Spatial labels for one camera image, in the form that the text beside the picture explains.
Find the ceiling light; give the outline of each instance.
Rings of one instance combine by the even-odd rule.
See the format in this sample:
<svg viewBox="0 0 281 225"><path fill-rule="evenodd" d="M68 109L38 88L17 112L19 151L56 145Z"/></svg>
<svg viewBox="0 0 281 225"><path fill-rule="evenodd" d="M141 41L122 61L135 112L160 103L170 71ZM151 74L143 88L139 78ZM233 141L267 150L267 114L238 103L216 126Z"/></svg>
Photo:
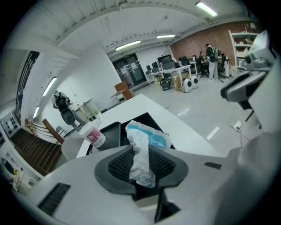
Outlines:
<svg viewBox="0 0 281 225"><path fill-rule="evenodd" d="M175 37L176 35L162 35L158 36L157 38L169 38L169 37Z"/></svg>
<svg viewBox="0 0 281 225"><path fill-rule="evenodd" d="M35 118L37 116L38 110L39 110L39 106L36 107L33 118Z"/></svg>
<svg viewBox="0 0 281 225"><path fill-rule="evenodd" d="M56 81L56 79L57 79L57 78L56 78L55 76L51 79L51 81L49 82L49 84L48 84L46 90L44 91L44 93L43 93L43 95L42 95L42 97L44 97L44 96L48 93L49 89L50 89L51 86L54 84L54 82Z"/></svg>
<svg viewBox="0 0 281 225"><path fill-rule="evenodd" d="M137 41L122 45L120 47L117 47L115 50L118 51L118 50L123 49L125 47L129 47L129 46L134 45L134 44L139 44L140 42L141 42L141 40L137 40Z"/></svg>
<svg viewBox="0 0 281 225"><path fill-rule="evenodd" d="M211 16L217 16L218 15L213 9L211 9L209 6L206 6L202 2L198 2L195 5L198 6L199 8L201 8L202 10L206 11L207 13L209 13Z"/></svg>

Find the white counter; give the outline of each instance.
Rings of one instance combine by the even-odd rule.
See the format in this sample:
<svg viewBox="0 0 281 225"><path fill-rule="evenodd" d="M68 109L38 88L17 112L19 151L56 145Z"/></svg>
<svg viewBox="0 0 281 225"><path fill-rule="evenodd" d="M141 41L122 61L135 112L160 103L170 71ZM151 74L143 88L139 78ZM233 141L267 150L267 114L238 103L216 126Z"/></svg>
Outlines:
<svg viewBox="0 0 281 225"><path fill-rule="evenodd" d="M159 125L162 131L169 134L176 150L200 155L222 157L222 155L216 151L207 140L192 130L186 123L143 94L137 95L103 113L99 129L114 122L127 122L147 112ZM86 155L89 145L90 143L85 140L78 152L77 158Z"/></svg>

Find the white ceiling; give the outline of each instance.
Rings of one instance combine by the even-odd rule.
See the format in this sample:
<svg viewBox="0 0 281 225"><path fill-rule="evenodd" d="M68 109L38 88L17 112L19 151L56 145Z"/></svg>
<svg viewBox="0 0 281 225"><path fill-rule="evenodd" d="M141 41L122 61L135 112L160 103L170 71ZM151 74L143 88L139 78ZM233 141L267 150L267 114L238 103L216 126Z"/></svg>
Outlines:
<svg viewBox="0 0 281 225"><path fill-rule="evenodd" d="M246 19L243 3L235 0L205 0L218 13L215 18L197 8L197 0L42 0L21 21L20 28L54 41L60 49L80 56L101 42L111 59L130 49L115 48L141 40L134 51L166 45L159 34L175 34L176 40L198 28L219 22Z"/></svg>

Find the brick wall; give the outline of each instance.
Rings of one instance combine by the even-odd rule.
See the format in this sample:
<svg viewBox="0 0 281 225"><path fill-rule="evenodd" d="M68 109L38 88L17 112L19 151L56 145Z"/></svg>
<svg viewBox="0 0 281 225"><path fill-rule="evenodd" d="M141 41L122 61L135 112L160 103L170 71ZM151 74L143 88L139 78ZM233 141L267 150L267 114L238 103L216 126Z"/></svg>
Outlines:
<svg viewBox="0 0 281 225"><path fill-rule="evenodd" d="M209 43L219 48L222 53L229 57L230 64L235 65L233 47L228 30L232 33L238 33L245 31L246 26L248 32L254 33L254 31L250 28L250 23L251 22L247 21L227 23L187 36L171 45L174 57L176 59L179 59L184 55L188 58L191 58L193 55L198 57L200 51L204 51L205 54L205 45L206 43ZM255 33L263 31L259 23L254 22L254 24L257 28Z"/></svg>

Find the vent slot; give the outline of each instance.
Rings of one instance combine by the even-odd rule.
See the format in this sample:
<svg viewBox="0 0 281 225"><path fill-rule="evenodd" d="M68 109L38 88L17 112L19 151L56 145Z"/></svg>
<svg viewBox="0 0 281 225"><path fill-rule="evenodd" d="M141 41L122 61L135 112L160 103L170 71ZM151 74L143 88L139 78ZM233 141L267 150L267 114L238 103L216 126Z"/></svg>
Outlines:
<svg viewBox="0 0 281 225"><path fill-rule="evenodd" d="M63 197L68 192L69 188L70 185L58 183L39 204L39 209L52 216L58 205L61 203Z"/></svg>

